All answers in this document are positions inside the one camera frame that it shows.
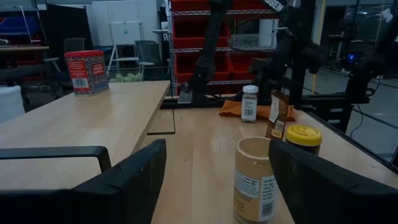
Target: wooden table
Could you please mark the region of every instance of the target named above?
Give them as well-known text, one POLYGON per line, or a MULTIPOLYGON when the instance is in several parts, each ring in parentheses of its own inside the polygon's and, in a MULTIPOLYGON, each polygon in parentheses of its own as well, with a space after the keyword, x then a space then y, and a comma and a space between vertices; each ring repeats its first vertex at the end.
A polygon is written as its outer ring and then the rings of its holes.
MULTIPOLYGON (((242 123, 218 115, 219 109, 175 110, 176 134, 147 136, 167 141, 165 179, 152 224, 237 223, 233 218, 235 144, 242 138, 265 136, 266 121, 242 123)), ((151 132, 172 131, 171 111, 159 111, 151 132)), ((346 169, 398 188, 398 175, 345 141, 304 112, 297 121, 323 133, 320 156, 346 169)), ((294 223, 279 193, 274 224, 294 223)))
MULTIPOLYGON (((111 83, 96 96, 65 96, 0 124, 0 148, 105 146, 115 165, 142 144, 169 83, 111 83)), ((0 189, 70 188, 99 172, 95 158, 0 161, 0 189)))
POLYGON ((48 47, 48 46, 27 46, 27 45, 0 47, 0 53, 41 51, 41 50, 50 50, 50 47, 48 47))

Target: floor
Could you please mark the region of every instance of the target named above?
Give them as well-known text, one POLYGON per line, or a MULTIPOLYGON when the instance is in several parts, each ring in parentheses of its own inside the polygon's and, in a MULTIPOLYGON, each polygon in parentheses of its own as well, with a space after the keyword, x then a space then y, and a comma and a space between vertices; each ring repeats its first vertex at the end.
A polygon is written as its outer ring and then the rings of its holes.
MULTIPOLYGON (((311 94, 312 74, 307 74, 303 94, 311 94)), ((348 77, 342 73, 320 70, 315 91, 337 93, 345 91, 348 77)), ((378 81, 373 79, 368 87, 375 89, 378 81)), ((347 135, 363 123, 353 133, 353 139, 390 161, 398 147, 398 79, 381 80, 371 101, 366 105, 355 105, 348 125, 347 135)))

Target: shelf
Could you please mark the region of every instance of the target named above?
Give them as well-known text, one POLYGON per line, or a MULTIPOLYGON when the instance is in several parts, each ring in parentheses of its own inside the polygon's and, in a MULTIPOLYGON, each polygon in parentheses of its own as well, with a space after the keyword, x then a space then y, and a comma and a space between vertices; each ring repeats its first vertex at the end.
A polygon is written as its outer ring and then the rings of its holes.
MULTIPOLYGON (((273 34, 233 34, 228 40, 230 47, 217 47, 216 51, 229 52, 236 49, 239 51, 273 52, 276 48, 276 41, 273 34)), ((202 48, 172 49, 172 53, 200 52, 202 48)))
MULTIPOLYGON (((242 15, 242 14, 273 14, 269 9, 250 9, 250 10, 228 10, 227 15, 242 15)), ((172 16, 205 16, 210 15, 210 11, 183 11, 171 12, 172 16)))
MULTIPOLYGON (((207 85, 237 85, 237 84, 250 84, 253 80, 231 80, 231 81, 215 81, 209 82, 207 85)), ((181 83, 174 83, 175 87, 180 86, 181 83)))

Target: metal shelving unit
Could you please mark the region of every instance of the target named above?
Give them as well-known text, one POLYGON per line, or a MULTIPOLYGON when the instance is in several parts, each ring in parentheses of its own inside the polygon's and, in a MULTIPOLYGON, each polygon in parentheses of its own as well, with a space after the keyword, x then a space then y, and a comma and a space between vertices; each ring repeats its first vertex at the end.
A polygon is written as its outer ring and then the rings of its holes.
MULTIPOLYGON (((176 17, 187 17, 187 16, 208 16, 210 11, 178 11, 173 12, 171 8, 171 2, 169 0, 165 1, 167 22, 168 22, 168 35, 169 35, 169 47, 170 47, 170 72, 172 77, 172 83, 174 87, 178 87, 181 83, 177 83, 177 78, 174 74, 175 65, 175 53, 192 53, 200 52, 202 48, 192 48, 192 49, 175 49, 172 41, 172 30, 173 21, 176 17)), ((271 10, 268 9, 251 9, 251 10, 229 10, 227 15, 248 15, 248 14, 273 14, 271 10)), ((229 38, 230 47, 218 47, 216 51, 219 52, 233 52, 237 50, 242 51, 261 51, 261 52, 271 52, 275 50, 276 41, 274 40, 274 35, 260 35, 260 34, 232 34, 229 38)), ((217 81, 209 82, 208 85, 235 85, 235 84, 250 84, 252 80, 231 80, 231 81, 217 81)))

